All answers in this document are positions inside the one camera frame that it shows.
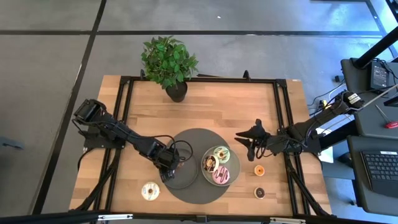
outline concrete floor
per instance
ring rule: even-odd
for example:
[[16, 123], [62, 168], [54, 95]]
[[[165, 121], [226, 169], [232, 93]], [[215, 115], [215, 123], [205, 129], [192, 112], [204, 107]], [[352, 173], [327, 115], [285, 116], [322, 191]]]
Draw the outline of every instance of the concrete floor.
[[[386, 30], [393, 29], [397, 24], [384, 0], [372, 2]], [[91, 30], [99, 5], [99, 0], [3, 0], [0, 29]], [[118, 0], [108, 1], [99, 29], [376, 31], [377, 26], [363, 2]], [[76, 105], [85, 98], [96, 98], [103, 75], [138, 75], [142, 43], [150, 38], [97, 36]], [[308, 103], [336, 86], [331, 79], [341, 74], [341, 59], [359, 57], [379, 40], [232, 35], [176, 38], [196, 53], [200, 73], [241, 77], [249, 70], [252, 77], [301, 79]], [[0, 217], [29, 213], [87, 41], [85, 35], [0, 35], [0, 136], [25, 144], [23, 151], [0, 148]], [[385, 51], [379, 57], [389, 60], [392, 55]], [[68, 210], [82, 145], [83, 138], [70, 126], [45, 213]], [[335, 215], [398, 221], [339, 202], [342, 195], [354, 199], [352, 187], [342, 181], [326, 180]], [[344, 190], [339, 187], [339, 195], [337, 185], [344, 185]]]

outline green leaves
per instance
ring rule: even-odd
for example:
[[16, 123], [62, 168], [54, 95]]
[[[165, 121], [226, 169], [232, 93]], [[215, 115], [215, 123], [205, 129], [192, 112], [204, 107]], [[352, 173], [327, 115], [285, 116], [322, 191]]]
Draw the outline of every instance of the green leaves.
[[183, 82], [193, 71], [198, 71], [195, 54], [190, 57], [186, 46], [172, 37], [153, 37], [150, 42], [144, 42], [144, 52], [141, 53], [146, 77], [161, 84], [162, 88]]
[[175, 60], [180, 59], [180, 54], [178, 52], [175, 51], [173, 55]]

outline pink frosted donut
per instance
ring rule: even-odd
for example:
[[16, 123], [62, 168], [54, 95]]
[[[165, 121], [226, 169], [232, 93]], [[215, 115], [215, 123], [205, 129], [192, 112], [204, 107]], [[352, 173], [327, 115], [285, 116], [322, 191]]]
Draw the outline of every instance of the pink frosted donut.
[[213, 177], [214, 182], [220, 185], [227, 183], [230, 178], [229, 171], [224, 166], [219, 166], [216, 172], [211, 176]]

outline wooden table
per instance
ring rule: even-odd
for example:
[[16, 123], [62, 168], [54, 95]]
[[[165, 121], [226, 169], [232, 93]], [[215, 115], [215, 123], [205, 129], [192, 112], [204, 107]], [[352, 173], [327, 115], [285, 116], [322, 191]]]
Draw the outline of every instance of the wooden table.
[[[118, 92], [120, 76], [104, 76], [98, 100], [112, 113]], [[287, 80], [294, 122], [308, 119], [302, 83]], [[119, 118], [123, 112], [123, 96]], [[281, 98], [284, 122], [286, 112]], [[207, 215], [292, 215], [289, 188], [283, 155], [270, 156], [249, 162], [247, 149], [234, 140], [235, 133], [249, 129], [256, 118], [262, 120], [266, 131], [276, 134], [279, 127], [275, 98], [271, 84], [188, 82], [188, 93], [181, 103], [174, 103], [154, 82], [134, 82], [127, 125], [143, 136], [176, 134], [190, 128], [206, 128], [218, 133], [239, 156], [241, 173], [226, 193], [214, 202], [196, 205], [174, 197], [161, 182], [158, 170], [127, 144], [121, 153], [117, 181], [112, 201], [112, 212], [179, 213]], [[164, 143], [169, 139], [160, 138]], [[82, 160], [73, 191], [70, 208], [76, 208], [98, 182], [104, 150], [96, 149]], [[313, 155], [301, 155], [305, 184], [317, 202], [331, 212], [322, 170]], [[254, 167], [261, 164], [266, 173], [254, 175]], [[160, 195], [147, 202], [141, 196], [142, 186], [154, 181], [159, 184]], [[254, 197], [256, 187], [266, 191], [264, 199]], [[104, 207], [107, 186], [103, 191]], [[298, 210], [303, 212], [299, 188], [296, 186]]]

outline potted plant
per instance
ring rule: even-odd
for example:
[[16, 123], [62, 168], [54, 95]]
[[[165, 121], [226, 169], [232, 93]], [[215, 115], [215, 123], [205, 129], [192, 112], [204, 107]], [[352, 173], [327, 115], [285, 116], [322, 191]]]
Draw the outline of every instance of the potted plant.
[[198, 64], [195, 54], [190, 56], [183, 42], [170, 37], [152, 38], [144, 42], [141, 54], [145, 65], [146, 77], [162, 85], [174, 102], [185, 98], [188, 86], [184, 79], [192, 77]]

